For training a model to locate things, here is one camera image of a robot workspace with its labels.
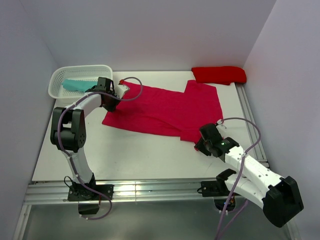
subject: folded red cloth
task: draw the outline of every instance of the folded red cloth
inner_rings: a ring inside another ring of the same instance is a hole
[[[247,82],[245,71],[237,66],[204,66],[191,69],[197,83],[229,85]]]
[[[130,88],[125,99],[139,93],[140,85],[125,84]],[[102,124],[197,143],[199,128],[222,118],[216,88],[189,80],[184,93],[144,86],[139,98],[121,102],[116,111],[106,114]]]

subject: white table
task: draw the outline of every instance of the white table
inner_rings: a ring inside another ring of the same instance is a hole
[[[188,80],[195,79],[191,71],[113,73],[116,81],[130,76],[139,78],[146,86],[179,92],[185,90]],[[217,89],[223,117],[243,118],[236,86],[212,85]],[[65,104],[56,101],[55,107],[65,107]],[[87,139],[84,151],[96,180],[212,178],[229,168],[219,158],[195,151],[193,143],[180,141],[179,137],[138,133],[102,125],[105,115],[104,108],[97,108],[85,119]],[[245,149],[251,145],[245,122],[229,120],[225,125],[228,137],[235,139]],[[71,176],[67,160],[50,142],[50,130],[51,120],[33,181],[61,181],[65,176]]]

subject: rolled red cloth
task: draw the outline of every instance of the rolled red cloth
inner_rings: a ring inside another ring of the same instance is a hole
[[[237,66],[201,66],[191,69],[197,83],[229,85],[247,82],[245,70]]]

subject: gray floor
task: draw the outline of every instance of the gray floor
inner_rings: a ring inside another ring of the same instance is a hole
[[[114,203],[109,216],[95,221],[79,218],[77,211],[75,204],[33,206],[23,239],[213,240],[220,217],[212,199]],[[286,227],[273,226],[260,208],[250,204],[222,239],[289,240],[290,236]]]

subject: metal frame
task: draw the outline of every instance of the metal frame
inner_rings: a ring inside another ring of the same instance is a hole
[[[244,86],[242,84],[236,84],[236,90],[244,117],[255,122]],[[258,139],[257,131],[249,124],[247,124],[247,128],[251,142],[255,142]],[[269,168],[261,142],[254,148],[254,152],[257,160]],[[202,200],[203,197],[197,193],[197,189],[201,185],[200,182],[206,180],[215,180],[215,178],[98,181],[97,184],[114,185],[113,202],[183,201]],[[63,181],[33,182],[30,184],[26,191],[13,239],[21,240],[23,238],[32,205],[78,204],[78,202],[67,201],[68,192],[69,189]],[[288,222],[287,227],[292,240],[301,239],[294,220]]]

